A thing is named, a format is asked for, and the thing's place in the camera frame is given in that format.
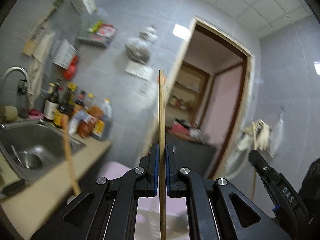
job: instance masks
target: silver screw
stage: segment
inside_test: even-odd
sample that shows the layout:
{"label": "silver screw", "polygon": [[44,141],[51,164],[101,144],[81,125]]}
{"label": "silver screw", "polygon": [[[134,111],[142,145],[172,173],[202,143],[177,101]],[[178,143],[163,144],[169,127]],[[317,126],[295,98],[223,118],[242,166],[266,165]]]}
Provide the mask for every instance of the silver screw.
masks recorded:
{"label": "silver screw", "polygon": [[100,178],[97,178],[96,182],[99,184],[99,185],[103,185],[107,182],[107,179],[105,177],[100,177]]}
{"label": "silver screw", "polygon": [[144,173],[144,168],[142,168],[142,167],[135,168],[134,172],[137,174],[142,174],[142,173]]}
{"label": "silver screw", "polygon": [[180,169],[180,172],[181,172],[182,174],[188,174],[188,173],[190,172],[190,169],[188,169],[188,168],[181,168],[181,169]]}
{"label": "silver screw", "polygon": [[224,178],[218,179],[218,184],[221,186],[227,185],[228,181]]}

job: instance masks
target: hanging towel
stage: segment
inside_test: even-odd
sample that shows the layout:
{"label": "hanging towel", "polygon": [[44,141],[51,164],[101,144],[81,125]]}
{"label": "hanging towel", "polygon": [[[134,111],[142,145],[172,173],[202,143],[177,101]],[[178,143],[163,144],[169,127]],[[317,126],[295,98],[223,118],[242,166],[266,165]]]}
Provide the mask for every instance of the hanging towel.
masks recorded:
{"label": "hanging towel", "polygon": [[33,53],[33,60],[28,69],[28,74],[30,76],[30,90],[28,91],[30,109],[34,108],[35,101],[40,95],[45,61],[50,53],[52,41],[55,37],[55,34],[55,30],[51,30],[45,33],[43,38],[37,45],[35,52]]}

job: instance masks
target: pink door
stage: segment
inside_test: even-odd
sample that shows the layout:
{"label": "pink door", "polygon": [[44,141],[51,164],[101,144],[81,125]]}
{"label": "pink door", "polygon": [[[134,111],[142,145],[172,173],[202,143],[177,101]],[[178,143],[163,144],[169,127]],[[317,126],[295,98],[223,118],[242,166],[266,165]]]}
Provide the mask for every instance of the pink door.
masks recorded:
{"label": "pink door", "polygon": [[218,74],[214,79],[211,97],[201,130],[208,143],[220,145],[224,142],[238,100],[242,66]]}

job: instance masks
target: white label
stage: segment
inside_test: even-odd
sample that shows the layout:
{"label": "white label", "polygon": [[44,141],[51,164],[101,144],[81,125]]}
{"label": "white label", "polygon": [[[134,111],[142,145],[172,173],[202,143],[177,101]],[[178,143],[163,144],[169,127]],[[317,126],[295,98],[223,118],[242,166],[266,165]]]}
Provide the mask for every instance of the white label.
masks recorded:
{"label": "white label", "polygon": [[45,118],[49,120],[53,120],[54,111],[58,108],[57,103],[49,102],[48,100],[45,101],[43,115]]}

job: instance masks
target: stainless steel sink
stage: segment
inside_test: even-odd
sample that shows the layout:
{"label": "stainless steel sink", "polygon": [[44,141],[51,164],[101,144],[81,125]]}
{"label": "stainless steel sink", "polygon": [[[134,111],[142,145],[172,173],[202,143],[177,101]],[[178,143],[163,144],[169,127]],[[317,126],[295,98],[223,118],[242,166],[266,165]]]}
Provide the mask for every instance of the stainless steel sink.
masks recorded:
{"label": "stainless steel sink", "polygon": [[[27,183],[32,183],[65,159],[62,137],[61,131],[42,120],[11,123],[0,131],[0,150],[15,173]],[[70,138],[70,143],[72,154],[85,146],[73,138]],[[42,167],[23,168],[18,164],[12,145],[17,153],[27,152],[38,156]]]}

